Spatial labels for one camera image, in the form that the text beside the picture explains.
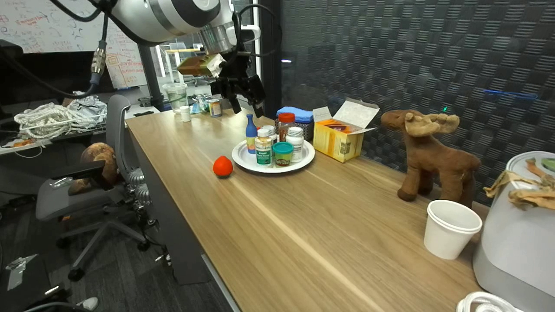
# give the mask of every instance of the yellow box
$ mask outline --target yellow box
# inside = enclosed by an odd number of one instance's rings
[[[348,99],[334,116],[329,108],[313,109],[315,149],[343,163],[358,158],[365,134],[374,130],[367,127],[379,111],[381,106],[355,99]]]

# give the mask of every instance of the stuffed moose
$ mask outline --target stuffed moose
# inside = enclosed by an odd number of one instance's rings
[[[407,146],[407,179],[398,191],[405,201],[429,196],[440,177],[441,198],[473,205],[474,173],[481,160],[471,153],[448,147],[434,134],[452,134],[460,118],[457,115],[422,115],[419,111],[388,111],[382,127],[401,130]]]

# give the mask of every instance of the wooden table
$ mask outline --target wooden table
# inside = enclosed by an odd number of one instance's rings
[[[185,123],[162,113],[129,125],[143,165],[244,310],[455,310],[480,290],[476,245],[455,262],[431,255],[427,199],[398,199],[405,175],[393,168],[318,153],[296,173],[237,168],[221,180],[212,161],[245,139],[245,115]]]

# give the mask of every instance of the stuffed toy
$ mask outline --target stuffed toy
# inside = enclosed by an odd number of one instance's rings
[[[405,201],[429,196],[440,177],[441,198],[473,205],[474,173],[481,160],[471,153],[441,144],[436,134],[452,134],[460,118],[457,115],[422,115],[419,111],[388,111],[382,127],[401,130],[407,147],[407,179],[398,191]]]
[[[81,163],[94,163],[94,161],[105,161],[105,167],[103,167],[105,187],[115,186],[121,179],[115,149],[105,142],[91,144],[82,153]],[[72,180],[68,193],[81,194],[81,193],[88,193],[96,187],[100,187],[100,184],[94,177],[75,179],[75,180]]]

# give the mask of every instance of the white appliance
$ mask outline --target white appliance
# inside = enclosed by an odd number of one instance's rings
[[[554,153],[532,151],[512,158],[507,170],[525,179],[540,180],[528,172],[526,160],[554,158]],[[518,208],[511,203],[509,193],[516,189],[533,189],[530,184],[511,182],[495,198],[492,212],[485,222],[474,272],[478,283],[521,310],[554,312],[555,310],[555,212],[549,208]]]

